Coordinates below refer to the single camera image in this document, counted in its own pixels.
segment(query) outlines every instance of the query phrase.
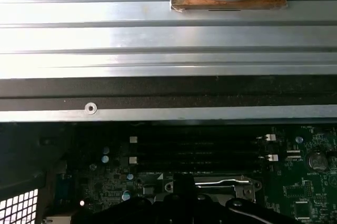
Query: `screw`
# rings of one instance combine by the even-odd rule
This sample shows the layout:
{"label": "screw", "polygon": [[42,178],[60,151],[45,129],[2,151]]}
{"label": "screw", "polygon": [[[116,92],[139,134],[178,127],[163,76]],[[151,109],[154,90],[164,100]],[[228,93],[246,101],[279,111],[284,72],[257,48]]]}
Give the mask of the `screw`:
{"label": "screw", "polygon": [[238,200],[235,200],[235,201],[233,201],[233,205],[236,206],[236,207],[240,207],[240,206],[242,206],[242,203]]}
{"label": "screw", "polygon": [[88,115],[93,115],[94,113],[97,112],[97,106],[95,103],[89,102],[88,104],[85,105],[84,110]]}
{"label": "screw", "polygon": [[295,141],[296,141],[296,143],[301,144],[301,143],[304,142],[304,139],[303,139],[303,137],[297,136],[297,137],[295,138]]}
{"label": "screw", "polygon": [[198,195],[198,200],[205,200],[205,199],[206,199],[205,195],[203,194]]}

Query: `capacitor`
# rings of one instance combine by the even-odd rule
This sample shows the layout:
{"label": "capacitor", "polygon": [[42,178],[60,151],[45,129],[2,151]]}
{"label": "capacitor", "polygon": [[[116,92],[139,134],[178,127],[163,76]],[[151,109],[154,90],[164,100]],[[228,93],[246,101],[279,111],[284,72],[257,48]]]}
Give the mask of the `capacitor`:
{"label": "capacitor", "polygon": [[329,168],[326,155],[322,152],[313,152],[308,158],[309,167],[317,172],[325,172]]}
{"label": "capacitor", "polygon": [[124,191],[123,194],[122,194],[122,200],[123,201],[126,201],[126,200],[129,200],[131,199],[131,194],[129,191]]}
{"label": "capacitor", "polygon": [[109,162],[109,157],[108,156],[103,156],[102,157],[102,163],[106,164]]}
{"label": "capacitor", "polygon": [[126,176],[126,178],[127,178],[128,180],[132,180],[132,179],[133,179],[133,174],[128,174],[128,175]]}
{"label": "capacitor", "polygon": [[102,153],[103,153],[104,155],[109,154],[109,153],[110,153],[110,148],[109,148],[108,146],[105,146],[105,147],[103,148]]}

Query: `white grille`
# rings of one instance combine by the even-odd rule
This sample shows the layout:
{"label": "white grille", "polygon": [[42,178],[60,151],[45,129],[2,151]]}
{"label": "white grille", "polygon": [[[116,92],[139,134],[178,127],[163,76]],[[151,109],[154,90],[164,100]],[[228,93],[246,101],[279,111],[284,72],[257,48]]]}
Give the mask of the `white grille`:
{"label": "white grille", "polygon": [[0,224],[34,224],[38,190],[0,202]]}

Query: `copper base plate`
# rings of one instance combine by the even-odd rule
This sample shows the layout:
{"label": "copper base plate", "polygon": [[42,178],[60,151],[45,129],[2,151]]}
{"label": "copper base plate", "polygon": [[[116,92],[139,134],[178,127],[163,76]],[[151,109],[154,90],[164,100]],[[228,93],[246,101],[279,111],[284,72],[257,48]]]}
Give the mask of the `copper base plate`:
{"label": "copper base plate", "polygon": [[286,0],[244,0],[239,2],[226,2],[217,0],[171,0],[171,8],[177,11],[183,11],[185,9],[280,9],[286,6]]}

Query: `motherboard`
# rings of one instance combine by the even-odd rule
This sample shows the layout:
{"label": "motherboard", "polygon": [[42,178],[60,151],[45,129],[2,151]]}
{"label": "motherboard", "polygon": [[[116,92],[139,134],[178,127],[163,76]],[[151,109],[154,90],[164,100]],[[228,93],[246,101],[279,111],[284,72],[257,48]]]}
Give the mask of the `motherboard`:
{"label": "motherboard", "polygon": [[239,197],[303,223],[337,223],[333,126],[78,125],[66,160],[56,205],[98,212],[135,196],[160,200],[179,172],[222,205]]}

